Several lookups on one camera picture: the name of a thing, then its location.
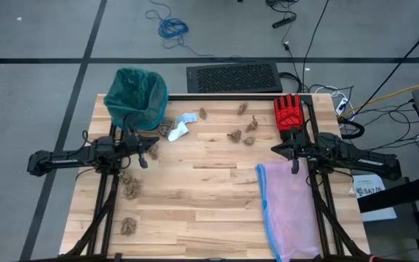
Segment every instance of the white power strip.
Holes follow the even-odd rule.
[[[338,107],[335,109],[335,113],[338,116],[341,115],[345,111],[346,106],[347,106],[347,103],[348,103],[348,99],[347,98],[342,98],[342,100],[340,101]]]

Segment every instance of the black metal frame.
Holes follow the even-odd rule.
[[[169,100],[274,100],[279,97],[278,95],[170,95]],[[314,111],[313,99],[311,95],[307,94],[300,94],[300,97],[304,104],[308,108],[308,115],[310,117],[310,123],[313,130],[314,139],[317,139],[319,134],[318,125],[316,122],[316,115]],[[109,131],[109,135],[114,136],[116,133],[116,127],[111,124],[111,128]],[[291,262],[311,262],[311,261],[331,261],[331,262],[351,262],[351,261],[362,261],[368,262],[370,260],[369,257],[365,253],[363,253],[347,236],[343,228],[336,220],[336,213],[334,207],[334,199],[332,198],[332,191],[330,188],[330,181],[327,177],[327,174],[322,173],[322,182],[324,186],[325,192],[325,201],[322,199],[321,195],[319,194],[319,186],[318,181],[316,180],[316,165],[308,161],[308,171],[310,177],[310,184],[311,190],[314,199],[314,208],[316,213],[316,223],[318,225],[319,231],[319,238],[321,240],[322,251],[324,258],[321,259],[319,256],[316,257],[314,260],[312,258],[309,259],[291,259]],[[114,207],[116,202],[116,193],[117,188],[119,186],[119,176],[117,174],[113,175],[113,183],[111,185],[111,192],[103,205],[103,198],[105,194],[105,187],[106,187],[106,180],[108,174],[102,174],[100,179],[100,184],[98,187],[98,194],[97,200],[95,203],[95,217],[92,224],[86,230],[84,236],[80,241],[81,244],[77,243],[76,247],[69,251],[66,255],[62,255],[59,258],[51,258],[51,259],[42,259],[42,260],[35,260],[37,262],[60,262],[60,261],[114,261],[114,262],[275,262],[275,259],[224,259],[224,258],[217,258],[217,259],[144,259],[144,258],[121,258],[121,254],[116,254],[114,259],[107,258],[108,254],[108,247],[109,247],[109,239],[111,235],[111,227],[113,221],[113,214],[114,214]],[[100,254],[94,255],[95,252],[95,244],[96,244],[96,236],[97,236],[97,228],[100,225],[101,220],[104,216],[107,215],[106,223],[105,223],[105,231],[103,235],[103,241],[101,243]],[[337,255],[333,255],[330,252],[329,243],[327,241],[327,232],[326,226],[324,223],[324,216],[325,215],[329,221],[331,222],[331,227],[336,230],[333,230],[334,234],[334,241],[336,246],[336,253]],[[343,243],[342,240],[346,241],[348,244],[347,246],[351,248],[351,254],[353,256],[345,256]],[[82,250],[87,247],[87,255],[80,255]],[[398,260],[388,260],[388,259],[381,259],[382,261],[395,261]]]

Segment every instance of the yellow cable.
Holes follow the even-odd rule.
[[[394,96],[396,96],[396,95],[398,95],[398,94],[402,94],[403,92],[412,91],[412,90],[415,90],[415,89],[418,89],[418,88],[419,88],[419,84],[417,84],[417,85],[415,85],[415,86],[413,86],[413,87],[408,87],[408,88],[405,88],[405,89],[403,89],[403,90],[399,90],[399,91],[397,91],[397,92],[393,92],[393,93],[388,94],[388,95],[383,95],[382,97],[379,97],[379,98],[375,98],[375,99],[370,100],[370,101],[368,102],[368,104],[367,104],[367,105],[370,105],[370,104],[372,104],[372,103],[376,103],[376,102],[378,102],[379,100],[382,100],[382,99],[392,98],[392,97],[394,97]],[[346,115],[350,114],[353,110],[356,110],[356,109],[358,109],[358,108],[360,108],[360,107],[362,107],[362,106],[363,106],[363,105],[360,105],[360,106],[355,106],[354,108],[352,108],[352,109],[350,109],[349,111],[347,111],[347,112],[345,112],[345,113],[341,114],[340,116],[346,116]]]

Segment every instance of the blue cloth edge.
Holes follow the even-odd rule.
[[[284,262],[281,259],[281,256],[279,255],[278,248],[276,246],[276,242],[274,241],[274,233],[273,229],[271,227],[271,224],[269,223],[269,206],[268,206],[268,200],[266,199],[266,168],[263,164],[257,164],[256,165],[256,173],[258,175],[258,185],[260,186],[260,192],[261,192],[261,200],[263,205],[263,218],[264,218],[264,224],[266,228],[266,237],[268,238],[269,246],[271,247],[271,251],[274,254],[274,257],[276,258],[277,262]]]

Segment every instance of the red glove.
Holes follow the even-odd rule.
[[[299,95],[291,95],[274,99],[274,113],[276,114],[277,129],[289,131],[292,127],[298,130],[303,126],[302,103]]]

